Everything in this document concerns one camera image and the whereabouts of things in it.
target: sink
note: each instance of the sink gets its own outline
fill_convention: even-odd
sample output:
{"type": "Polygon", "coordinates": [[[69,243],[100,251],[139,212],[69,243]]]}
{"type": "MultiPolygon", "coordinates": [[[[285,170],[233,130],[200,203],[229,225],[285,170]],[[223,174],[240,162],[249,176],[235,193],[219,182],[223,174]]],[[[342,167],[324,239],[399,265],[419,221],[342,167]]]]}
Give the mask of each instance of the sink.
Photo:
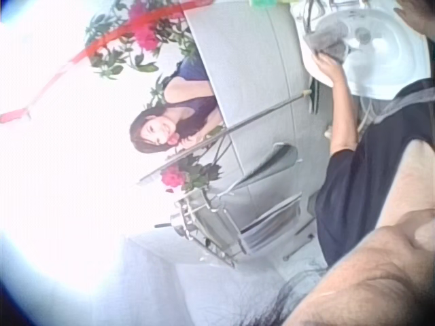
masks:
{"type": "MultiPolygon", "coordinates": [[[[428,43],[394,13],[395,1],[370,1],[370,9],[346,7],[326,13],[311,22],[313,30],[331,24],[347,27],[345,43],[352,49],[343,65],[352,94],[391,100],[403,87],[431,76],[428,43]]],[[[307,71],[332,86],[311,59],[303,39],[305,30],[296,20],[302,57],[307,71]]]]}

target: blue top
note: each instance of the blue top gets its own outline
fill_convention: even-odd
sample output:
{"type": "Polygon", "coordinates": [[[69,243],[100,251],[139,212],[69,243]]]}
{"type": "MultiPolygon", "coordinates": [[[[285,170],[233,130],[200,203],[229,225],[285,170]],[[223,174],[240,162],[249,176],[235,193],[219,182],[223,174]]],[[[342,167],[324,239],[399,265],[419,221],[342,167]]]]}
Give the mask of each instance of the blue top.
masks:
{"type": "MultiPolygon", "coordinates": [[[[432,80],[424,79],[398,96],[433,86],[432,80]]],[[[315,212],[320,247],[329,266],[375,229],[406,146],[413,140],[432,144],[431,110],[432,103],[409,105],[368,127],[356,151],[331,157],[315,212]]]]}
{"type": "MultiPolygon", "coordinates": [[[[191,57],[185,57],[173,77],[181,77],[192,81],[209,81],[209,76],[198,52],[195,52],[191,57]]],[[[218,102],[215,96],[207,96],[180,102],[172,105],[172,107],[190,107],[195,111],[196,119],[206,120],[217,105],[218,102]]]]}
{"type": "Polygon", "coordinates": [[[209,80],[203,61],[198,52],[190,58],[184,58],[178,69],[177,75],[185,80],[209,80]]]}

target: red flower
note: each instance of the red flower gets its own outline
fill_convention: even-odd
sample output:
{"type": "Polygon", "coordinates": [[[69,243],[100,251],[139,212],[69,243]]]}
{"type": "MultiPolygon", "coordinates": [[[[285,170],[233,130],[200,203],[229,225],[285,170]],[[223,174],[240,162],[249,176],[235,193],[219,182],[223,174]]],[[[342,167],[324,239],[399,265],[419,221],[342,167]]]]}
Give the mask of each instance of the red flower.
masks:
{"type": "Polygon", "coordinates": [[[184,18],[183,12],[175,12],[170,17],[170,19],[181,19],[184,18]]]}
{"type": "Polygon", "coordinates": [[[186,182],[186,177],[178,166],[170,166],[162,173],[162,182],[169,187],[176,188],[186,182]]]}
{"type": "Polygon", "coordinates": [[[147,24],[136,30],[135,37],[139,46],[147,51],[155,50],[158,47],[158,39],[154,34],[153,24],[147,24]]]}
{"type": "MultiPolygon", "coordinates": [[[[130,11],[128,12],[128,17],[130,20],[134,20],[138,17],[141,17],[146,12],[147,10],[145,4],[137,1],[131,6],[130,11]]],[[[139,46],[147,51],[155,50],[158,47],[158,39],[154,29],[155,23],[148,23],[138,27],[133,31],[139,46]]]]}
{"type": "Polygon", "coordinates": [[[136,1],[135,4],[130,7],[130,10],[128,11],[128,17],[130,20],[133,20],[142,16],[142,14],[146,12],[147,10],[145,4],[140,1],[136,1]]]}

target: man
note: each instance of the man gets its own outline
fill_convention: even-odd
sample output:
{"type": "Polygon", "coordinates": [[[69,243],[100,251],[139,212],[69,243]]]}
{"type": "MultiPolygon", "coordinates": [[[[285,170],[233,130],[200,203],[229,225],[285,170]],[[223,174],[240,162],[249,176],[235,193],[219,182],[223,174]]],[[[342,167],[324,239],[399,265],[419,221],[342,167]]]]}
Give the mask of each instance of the man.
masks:
{"type": "MultiPolygon", "coordinates": [[[[434,8],[398,3],[399,16],[435,41],[434,8]]],[[[341,66],[321,54],[315,61],[334,82],[331,159],[316,208],[330,270],[287,320],[281,298],[245,325],[435,325],[434,103],[403,108],[358,143],[341,66]]],[[[433,87],[419,81],[398,96],[433,87]]]]}

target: black shirt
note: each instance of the black shirt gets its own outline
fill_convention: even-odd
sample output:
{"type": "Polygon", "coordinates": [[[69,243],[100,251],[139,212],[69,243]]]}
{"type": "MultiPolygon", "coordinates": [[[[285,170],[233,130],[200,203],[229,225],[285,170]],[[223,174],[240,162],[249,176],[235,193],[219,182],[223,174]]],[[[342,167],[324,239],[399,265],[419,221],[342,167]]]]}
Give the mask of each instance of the black shirt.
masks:
{"type": "MultiPolygon", "coordinates": [[[[431,79],[417,81],[398,96],[430,87],[431,79]]],[[[414,140],[433,143],[430,110],[433,103],[403,108],[370,126],[355,152],[344,150],[330,158],[315,208],[320,247],[329,266],[374,230],[407,145],[414,140]]]]}

